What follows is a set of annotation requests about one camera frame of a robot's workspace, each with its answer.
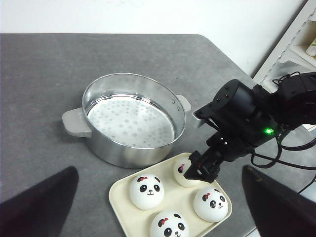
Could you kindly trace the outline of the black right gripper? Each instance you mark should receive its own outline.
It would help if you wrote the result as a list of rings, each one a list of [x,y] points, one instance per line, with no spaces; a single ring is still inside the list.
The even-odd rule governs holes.
[[[280,125],[262,104],[259,91],[257,86],[250,89],[233,79],[220,88],[212,102],[194,112],[197,119],[217,126],[207,144],[219,156],[202,156],[194,151],[189,155],[186,179],[213,183],[223,160],[243,157],[281,133]]]

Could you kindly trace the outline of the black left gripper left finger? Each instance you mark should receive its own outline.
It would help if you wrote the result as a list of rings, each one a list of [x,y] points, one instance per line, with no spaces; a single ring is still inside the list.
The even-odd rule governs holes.
[[[79,182],[69,166],[0,204],[2,237],[58,237]]]

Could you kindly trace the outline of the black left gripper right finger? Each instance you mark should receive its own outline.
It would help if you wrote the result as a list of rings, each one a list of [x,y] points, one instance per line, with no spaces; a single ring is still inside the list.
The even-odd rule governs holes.
[[[242,186],[262,237],[314,237],[316,203],[252,166],[242,168]]]

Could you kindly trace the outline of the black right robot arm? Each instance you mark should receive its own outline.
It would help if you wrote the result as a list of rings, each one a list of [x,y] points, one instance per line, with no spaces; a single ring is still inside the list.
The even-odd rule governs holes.
[[[190,155],[191,165],[183,173],[186,179],[212,183],[222,162],[246,155],[254,158],[256,148],[272,139],[276,140],[277,154],[268,158],[263,169],[278,163],[283,150],[303,151],[316,144],[315,140],[296,147],[282,144],[290,131],[316,122],[315,73],[294,72],[274,83],[277,90],[269,93],[260,85],[249,88],[240,80],[230,80],[210,103],[194,112],[201,123],[216,132],[207,140],[205,153]]]

